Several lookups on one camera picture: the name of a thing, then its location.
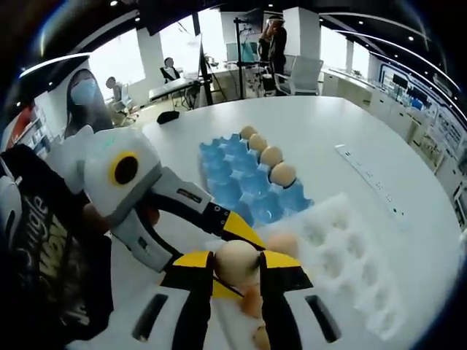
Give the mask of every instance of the window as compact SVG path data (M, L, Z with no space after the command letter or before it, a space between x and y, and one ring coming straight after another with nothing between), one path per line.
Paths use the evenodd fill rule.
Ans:
M218 9L206 9L199 14L199 25L201 28L203 50L205 55L213 57L217 62L227 60L227 51L224 44L222 23ZM172 57L175 68L183 69L185 73L199 66L198 55L193 52L193 38L195 29L191 16L185 17L178 22L163 29L161 35L161 46L164 58Z
M370 52L362 45L353 43L352 69L359 71L364 78L368 78L368 66L370 65Z
M95 50L89 58L90 70L96 77L104 99L112 97L105 86L109 77L130 85L145 78L136 29L124 33Z
M347 39L342 34L321 26L321 60L331 68L345 69Z

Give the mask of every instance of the white table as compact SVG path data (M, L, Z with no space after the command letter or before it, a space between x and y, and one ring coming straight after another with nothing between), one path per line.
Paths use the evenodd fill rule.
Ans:
M200 142L230 136L246 125L253 125L270 145L282 149L286 161L296 167L306 197L320 202L345 192L364 216L407 307L406 324L388 348L408 349L443 306L459 266L460 228L436 177L383 122L342 98L293 96L230 102L183 113L166 125L154 122L144 127L144 133L165 166L201 184ZM364 155L373 169L384 170L381 180L404 204L409 230L400 230L376 193L336 152L337 144ZM156 229L184 252L200 249L211 238L166 213ZM124 298L152 283L155 274L134 262L120 244L115 245L113 255L112 277L121 281L115 288L118 307Z
M168 82L167 84L158 87L157 89L152 89L149 92L149 101L153 102L158 98L168 96L171 93L176 93L181 90L188 89L190 86L193 86L198 83L198 80L195 79L186 79L186 78L179 78L174 80L173 82Z

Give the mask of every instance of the face mask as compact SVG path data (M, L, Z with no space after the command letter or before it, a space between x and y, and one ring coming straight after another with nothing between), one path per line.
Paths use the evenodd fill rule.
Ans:
M86 106L93 103L97 90L97 83L94 79L81 80L72 88L72 100L74 104Z

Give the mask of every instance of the power strip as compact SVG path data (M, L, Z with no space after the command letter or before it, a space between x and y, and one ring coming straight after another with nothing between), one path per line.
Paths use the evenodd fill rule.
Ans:
M374 192L382 199L387 209L397 221L400 228L407 229L407 217L404 209L396 203L393 196L388 193L385 186L374 175L374 172L366 165L357 153L351 151L346 145L340 144L335 147L336 151L363 177Z

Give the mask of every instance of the white chair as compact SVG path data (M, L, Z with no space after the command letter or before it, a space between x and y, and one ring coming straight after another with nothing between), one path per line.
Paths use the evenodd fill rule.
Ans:
M122 86L122 99L116 101L110 105L110 109L113 112L122 113L125 115L121 125L125 125L129 120L135 122L139 115L131 117L130 114L135 112L135 103L131 100L130 95L128 94L128 85Z
M318 77L322 67L322 60L296 56L290 76L287 75L286 69L284 69L284 74L274 75L276 88L289 96L319 95Z

